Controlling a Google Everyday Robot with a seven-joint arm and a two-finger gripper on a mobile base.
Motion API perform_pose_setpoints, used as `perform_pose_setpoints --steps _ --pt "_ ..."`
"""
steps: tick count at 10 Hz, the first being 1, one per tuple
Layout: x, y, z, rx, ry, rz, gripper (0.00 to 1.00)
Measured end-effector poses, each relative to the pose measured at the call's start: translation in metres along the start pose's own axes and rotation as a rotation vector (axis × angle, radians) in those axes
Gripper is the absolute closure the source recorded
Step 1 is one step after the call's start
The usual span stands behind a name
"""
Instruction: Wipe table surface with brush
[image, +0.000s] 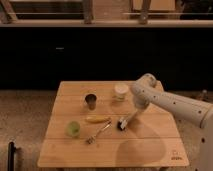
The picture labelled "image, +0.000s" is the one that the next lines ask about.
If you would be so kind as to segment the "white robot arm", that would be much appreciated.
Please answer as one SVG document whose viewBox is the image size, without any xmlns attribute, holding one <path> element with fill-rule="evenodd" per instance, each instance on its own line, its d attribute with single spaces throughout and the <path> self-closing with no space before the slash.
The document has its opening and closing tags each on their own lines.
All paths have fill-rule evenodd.
<svg viewBox="0 0 213 171">
<path fill-rule="evenodd" d="M 131 84 L 135 107 L 144 110 L 152 103 L 203 129 L 196 171 L 213 171 L 213 103 L 160 91 L 156 84 L 150 73 Z"/>
</svg>

